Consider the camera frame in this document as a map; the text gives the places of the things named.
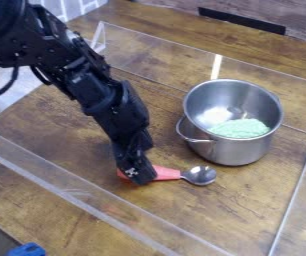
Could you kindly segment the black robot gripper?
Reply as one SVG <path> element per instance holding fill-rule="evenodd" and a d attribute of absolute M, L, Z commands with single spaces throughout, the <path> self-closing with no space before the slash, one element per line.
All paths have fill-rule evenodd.
<path fill-rule="evenodd" d="M 146 156 L 154 142 L 149 133 L 149 109 L 129 81 L 115 87 L 115 97 L 83 108 L 109 135 L 121 173 L 138 185 L 155 180 L 158 172 Z"/>

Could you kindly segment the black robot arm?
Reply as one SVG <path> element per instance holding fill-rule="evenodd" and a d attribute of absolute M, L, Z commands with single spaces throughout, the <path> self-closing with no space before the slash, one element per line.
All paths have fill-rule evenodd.
<path fill-rule="evenodd" d="M 105 56 L 46 7 L 28 0 L 0 0 L 0 67 L 23 66 L 94 117 L 125 176 L 139 185 L 154 181 L 158 173 L 146 156 L 154 147 L 150 113 L 131 83 L 113 78 Z"/>

